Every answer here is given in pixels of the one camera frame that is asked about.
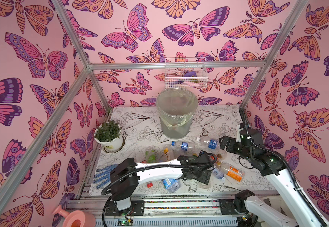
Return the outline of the clear bottle blue label large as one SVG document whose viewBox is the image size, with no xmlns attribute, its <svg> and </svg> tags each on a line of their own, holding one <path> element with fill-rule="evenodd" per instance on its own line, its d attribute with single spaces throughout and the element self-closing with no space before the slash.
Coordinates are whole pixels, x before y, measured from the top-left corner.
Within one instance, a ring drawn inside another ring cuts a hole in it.
<svg viewBox="0 0 329 227">
<path fill-rule="evenodd" d="M 172 178 L 163 179 L 162 183 L 164 188 L 171 194 L 175 193 L 181 187 L 180 181 Z"/>
</svg>

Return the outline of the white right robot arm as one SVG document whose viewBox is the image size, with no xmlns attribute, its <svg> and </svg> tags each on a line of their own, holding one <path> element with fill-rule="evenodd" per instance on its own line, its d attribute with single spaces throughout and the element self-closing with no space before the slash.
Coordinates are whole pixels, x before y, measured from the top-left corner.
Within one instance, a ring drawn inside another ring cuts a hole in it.
<svg viewBox="0 0 329 227">
<path fill-rule="evenodd" d="M 255 195 L 243 200 L 245 209 L 273 227 L 329 227 L 329 221 L 316 209 L 300 187 L 290 166 L 278 152 L 269 150 L 261 133 L 240 124 L 237 136 L 223 136 L 220 148 L 247 160 L 277 190 L 293 217 L 289 218 L 268 206 Z"/>
</svg>

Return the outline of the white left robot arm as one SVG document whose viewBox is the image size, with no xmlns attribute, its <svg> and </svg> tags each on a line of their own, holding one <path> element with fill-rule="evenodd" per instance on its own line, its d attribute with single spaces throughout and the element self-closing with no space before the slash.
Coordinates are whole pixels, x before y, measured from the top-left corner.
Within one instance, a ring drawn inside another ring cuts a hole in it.
<svg viewBox="0 0 329 227">
<path fill-rule="evenodd" d="M 118 210 L 130 207 L 130 197 L 139 185 L 164 179 L 196 180 L 209 184 L 217 156 L 201 151 L 195 156 L 179 156 L 167 162 L 136 163 L 127 158 L 110 172 L 110 183 L 101 191 L 101 195 L 111 195 Z"/>
</svg>

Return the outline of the grey mesh waste bin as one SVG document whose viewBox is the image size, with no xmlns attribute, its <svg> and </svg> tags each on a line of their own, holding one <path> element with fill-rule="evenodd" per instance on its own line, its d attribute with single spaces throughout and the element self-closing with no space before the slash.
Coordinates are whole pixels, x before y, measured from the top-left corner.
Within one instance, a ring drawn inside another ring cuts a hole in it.
<svg viewBox="0 0 329 227">
<path fill-rule="evenodd" d="M 157 96 L 156 107 L 163 134 L 179 140 L 190 131 L 198 99 L 187 89 L 165 89 Z"/>
</svg>

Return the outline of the orange label bottle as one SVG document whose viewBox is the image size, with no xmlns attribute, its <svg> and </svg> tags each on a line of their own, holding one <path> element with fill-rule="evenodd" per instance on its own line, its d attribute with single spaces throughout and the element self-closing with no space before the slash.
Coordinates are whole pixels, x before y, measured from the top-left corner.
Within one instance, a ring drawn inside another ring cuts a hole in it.
<svg viewBox="0 0 329 227">
<path fill-rule="evenodd" d="M 244 178 L 244 172 L 236 169 L 229 163 L 217 162 L 217 167 L 224 173 L 224 175 L 241 182 Z"/>
</svg>

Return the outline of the far blue label bottle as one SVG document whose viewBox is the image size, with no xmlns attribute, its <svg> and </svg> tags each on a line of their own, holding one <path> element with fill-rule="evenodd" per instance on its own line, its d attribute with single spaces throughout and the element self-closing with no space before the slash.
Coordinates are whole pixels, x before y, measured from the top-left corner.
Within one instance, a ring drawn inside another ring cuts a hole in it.
<svg viewBox="0 0 329 227">
<path fill-rule="evenodd" d="M 175 151 L 181 152 L 195 152 L 197 148 L 194 142 L 187 141 L 172 141 L 171 146 Z"/>
</svg>

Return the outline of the yellow label small bottle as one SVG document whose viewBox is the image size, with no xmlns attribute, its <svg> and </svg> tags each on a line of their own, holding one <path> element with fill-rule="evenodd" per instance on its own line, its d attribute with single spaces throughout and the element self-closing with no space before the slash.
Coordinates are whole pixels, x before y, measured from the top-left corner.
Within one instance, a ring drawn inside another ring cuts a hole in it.
<svg viewBox="0 0 329 227">
<path fill-rule="evenodd" d="M 164 156 L 163 156 L 164 161 L 171 161 L 174 159 L 174 154 L 172 151 L 172 147 L 170 145 L 164 146 L 163 153 L 164 153 Z"/>
</svg>

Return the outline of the light green label bottle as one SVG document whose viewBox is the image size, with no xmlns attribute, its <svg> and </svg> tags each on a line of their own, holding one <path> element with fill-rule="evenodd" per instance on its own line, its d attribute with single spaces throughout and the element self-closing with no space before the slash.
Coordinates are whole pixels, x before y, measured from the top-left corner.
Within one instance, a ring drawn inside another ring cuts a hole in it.
<svg viewBox="0 0 329 227">
<path fill-rule="evenodd" d="M 156 152 L 154 150 L 147 150 L 145 152 L 145 160 L 147 163 L 155 163 L 156 162 Z"/>
</svg>

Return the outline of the blue dotted work glove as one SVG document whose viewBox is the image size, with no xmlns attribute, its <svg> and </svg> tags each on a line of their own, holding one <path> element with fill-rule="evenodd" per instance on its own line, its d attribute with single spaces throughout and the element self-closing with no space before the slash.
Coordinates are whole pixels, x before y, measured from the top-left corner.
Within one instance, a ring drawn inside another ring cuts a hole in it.
<svg viewBox="0 0 329 227">
<path fill-rule="evenodd" d="M 95 184 L 96 189 L 104 188 L 110 183 L 110 172 L 118 165 L 119 164 L 112 164 L 96 170 L 93 176 L 93 183 Z"/>
</svg>

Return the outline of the potted green plant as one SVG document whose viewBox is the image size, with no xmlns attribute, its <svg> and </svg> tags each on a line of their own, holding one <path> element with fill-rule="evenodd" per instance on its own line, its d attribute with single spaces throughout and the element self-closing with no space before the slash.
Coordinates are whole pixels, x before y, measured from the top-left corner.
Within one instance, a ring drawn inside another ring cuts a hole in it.
<svg viewBox="0 0 329 227">
<path fill-rule="evenodd" d="M 118 152 L 125 143 L 121 127 L 115 121 L 105 122 L 96 128 L 94 139 L 101 145 L 102 151 L 106 153 Z"/>
</svg>

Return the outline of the pink watering can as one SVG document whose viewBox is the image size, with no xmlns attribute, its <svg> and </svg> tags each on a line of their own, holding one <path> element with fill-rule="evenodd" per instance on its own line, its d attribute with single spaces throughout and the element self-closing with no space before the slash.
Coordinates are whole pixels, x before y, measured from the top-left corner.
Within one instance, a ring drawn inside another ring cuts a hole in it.
<svg viewBox="0 0 329 227">
<path fill-rule="evenodd" d="M 64 218 L 63 227 L 95 227 L 96 218 L 93 214 L 84 211 L 67 212 L 59 205 L 52 214 L 58 214 Z"/>
</svg>

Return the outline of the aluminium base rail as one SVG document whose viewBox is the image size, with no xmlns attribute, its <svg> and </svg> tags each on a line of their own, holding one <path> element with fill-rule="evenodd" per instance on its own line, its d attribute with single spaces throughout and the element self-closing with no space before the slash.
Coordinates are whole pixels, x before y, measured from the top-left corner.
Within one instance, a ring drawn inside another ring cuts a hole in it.
<svg viewBox="0 0 329 227">
<path fill-rule="evenodd" d="M 129 211 L 113 201 L 83 198 L 68 203 L 69 211 L 94 215 L 97 227 L 255 227 L 258 217 L 238 213 L 233 196 L 133 196 Z"/>
</svg>

